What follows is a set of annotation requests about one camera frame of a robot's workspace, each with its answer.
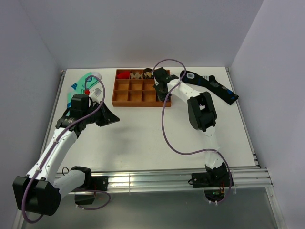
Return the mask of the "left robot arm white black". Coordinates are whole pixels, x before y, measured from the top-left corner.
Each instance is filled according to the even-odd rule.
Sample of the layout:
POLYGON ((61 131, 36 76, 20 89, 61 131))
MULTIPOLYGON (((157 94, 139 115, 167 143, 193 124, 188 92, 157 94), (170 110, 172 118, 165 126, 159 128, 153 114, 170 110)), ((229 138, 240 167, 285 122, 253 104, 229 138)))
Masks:
POLYGON ((103 101, 94 101, 85 94, 72 97, 71 106, 58 120, 42 156, 26 176, 17 176, 13 181, 17 207, 27 222, 34 222, 27 217, 28 212, 41 217, 53 215, 61 200, 72 191, 106 192, 106 187, 93 186, 92 172, 87 167, 74 166, 63 177, 55 177, 69 149, 87 125, 102 127, 119 120, 103 101))

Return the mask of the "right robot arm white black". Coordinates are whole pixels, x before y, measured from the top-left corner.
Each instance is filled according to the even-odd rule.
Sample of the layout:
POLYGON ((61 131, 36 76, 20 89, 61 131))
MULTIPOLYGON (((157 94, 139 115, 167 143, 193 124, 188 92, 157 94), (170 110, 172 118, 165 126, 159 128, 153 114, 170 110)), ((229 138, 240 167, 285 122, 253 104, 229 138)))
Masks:
MULTIPOLYGON (((154 69, 152 76, 155 80, 154 88, 161 101, 165 104, 170 95, 175 95, 187 105, 188 119, 192 128, 201 131, 208 139, 218 146, 215 134, 217 113, 212 97, 209 92, 201 93, 182 82, 186 76, 169 75, 164 68, 154 69)), ((169 148, 180 155, 205 154, 205 169, 202 175, 192 177, 193 187, 229 187, 234 185, 232 173, 224 156, 219 152, 219 148, 206 148, 193 152, 180 152, 175 149, 167 139, 164 128, 165 105, 162 108, 162 133, 169 148)))

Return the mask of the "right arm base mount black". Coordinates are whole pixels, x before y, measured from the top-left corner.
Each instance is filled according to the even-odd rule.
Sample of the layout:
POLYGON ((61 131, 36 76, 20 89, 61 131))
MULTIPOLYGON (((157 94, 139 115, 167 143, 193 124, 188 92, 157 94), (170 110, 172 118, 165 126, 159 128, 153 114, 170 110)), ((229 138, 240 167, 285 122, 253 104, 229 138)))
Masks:
POLYGON ((205 166, 205 172, 192 173, 188 184, 193 188, 214 188, 205 190, 206 199, 213 203, 219 203, 225 198, 225 188, 231 190, 234 185, 232 173, 228 171, 225 163, 218 168, 209 168, 205 166))

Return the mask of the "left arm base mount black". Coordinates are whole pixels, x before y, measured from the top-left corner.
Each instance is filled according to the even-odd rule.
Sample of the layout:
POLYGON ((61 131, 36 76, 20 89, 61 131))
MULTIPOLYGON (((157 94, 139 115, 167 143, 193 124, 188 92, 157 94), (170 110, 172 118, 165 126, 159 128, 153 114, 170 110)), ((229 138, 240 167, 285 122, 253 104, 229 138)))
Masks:
POLYGON ((76 206, 84 210, 98 210, 107 206, 111 201, 107 192, 108 180, 108 176, 93 176, 87 186, 75 188, 73 192, 76 206), (103 205, 94 207, 97 200, 103 201, 103 205))

